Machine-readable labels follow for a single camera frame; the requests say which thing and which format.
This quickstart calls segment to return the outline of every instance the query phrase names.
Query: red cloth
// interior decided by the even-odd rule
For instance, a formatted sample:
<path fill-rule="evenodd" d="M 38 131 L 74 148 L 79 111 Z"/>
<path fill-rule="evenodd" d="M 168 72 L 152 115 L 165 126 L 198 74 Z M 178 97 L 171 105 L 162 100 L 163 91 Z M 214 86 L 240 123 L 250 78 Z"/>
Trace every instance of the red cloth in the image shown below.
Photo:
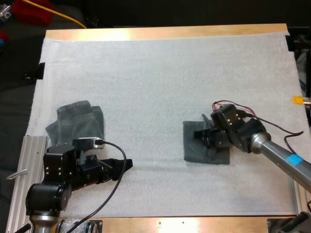
<path fill-rule="evenodd" d="M 54 6 L 48 0 L 30 0 L 38 5 L 54 10 Z M 14 0 L 11 13 L 20 21 L 41 26 L 49 26 L 53 13 L 30 5 L 23 0 Z"/>
<path fill-rule="evenodd" d="M 0 31 L 0 39 L 4 40 L 4 42 L 9 40 L 9 37 L 5 34 L 4 31 Z"/>

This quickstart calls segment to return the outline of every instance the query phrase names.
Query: metal frame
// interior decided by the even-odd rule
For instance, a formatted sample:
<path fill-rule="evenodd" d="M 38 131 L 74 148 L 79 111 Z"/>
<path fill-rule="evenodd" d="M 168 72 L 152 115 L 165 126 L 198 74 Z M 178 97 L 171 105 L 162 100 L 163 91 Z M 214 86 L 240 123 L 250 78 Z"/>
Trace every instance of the metal frame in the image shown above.
<path fill-rule="evenodd" d="M 29 187 L 43 179 L 43 155 L 46 136 L 24 136 L 21 148 L 6 233 L 13 233 L 27 223 L 25 200 Z"/>
<path fill-rule="evenodd" d="M 299 214 L 302 211 L 310 213 L 307 207 L 307 202 L 311 200 L 311 194 L 296 181 L 293 181 L 293 185 L 294 185 L 294 200 L 297 214 Z"/>

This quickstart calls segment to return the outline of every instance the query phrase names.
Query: blue tape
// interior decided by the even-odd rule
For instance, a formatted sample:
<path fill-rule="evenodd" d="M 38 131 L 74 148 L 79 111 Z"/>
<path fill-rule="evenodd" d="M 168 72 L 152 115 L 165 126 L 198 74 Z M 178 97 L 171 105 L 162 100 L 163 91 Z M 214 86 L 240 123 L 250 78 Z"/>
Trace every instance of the blue tape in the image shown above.
<path fill-rule="evenodd" d="M 292 154 L 288 156 L 285 161 L 293 166 L 297 166 L 303 161 L 303 158 L 301 158 L 298 154 Z"/>

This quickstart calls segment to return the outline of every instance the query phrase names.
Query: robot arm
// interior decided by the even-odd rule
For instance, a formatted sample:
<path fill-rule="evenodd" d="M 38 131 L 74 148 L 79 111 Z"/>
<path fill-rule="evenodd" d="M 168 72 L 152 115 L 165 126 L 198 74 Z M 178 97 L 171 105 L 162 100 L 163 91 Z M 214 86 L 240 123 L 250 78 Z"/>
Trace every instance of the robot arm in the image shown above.
<path fill-rule="evenodd" d="M 116 181 L 133 166 L 131 159 L 125 162 L 99 160 L 96 155 L 84 156 L 85 151 L 101 149 L 104 143 L 100 138 L 79 138 L 72 145 L 47 149 L 43 157 L 44 179 L 42 183 L 33 184 L 26 197 L 26 214 L 34 225 L 34 233 L 51 233 L 72 191 L 94 183 Z"/>
<path fill-rule="evenodd" d="M 245 122 L 243 113 L 227 104 L 211 114 L 215 128 L 196 131 L 194 137 L 209 147 L 235 146 L 246 153 L 262 153 L 311 193 L 311 164 L 272 142 L 258 119 Z"/>

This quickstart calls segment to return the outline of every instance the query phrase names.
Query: gray cloth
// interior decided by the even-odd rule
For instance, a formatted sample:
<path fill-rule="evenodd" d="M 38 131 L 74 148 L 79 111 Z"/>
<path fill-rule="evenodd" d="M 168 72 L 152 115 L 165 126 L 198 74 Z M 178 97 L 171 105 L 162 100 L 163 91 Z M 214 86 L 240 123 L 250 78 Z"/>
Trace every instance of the gray cloth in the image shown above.
<path fill-rule="evenodd" d="M 229 148 L 206 147 L 193 137 L 194 131 L 208 129 L 206 121 L 184 121 L 184 160 L 201 164 L 230 164 Z"/>
<path fill-rule="evenodd" d="M 57 121 L 46 127 L 53 145 L 71 143 L 79 137 L 104 138 L 104 116 L 99 106 L 87 100 L 57 109 Z"/>

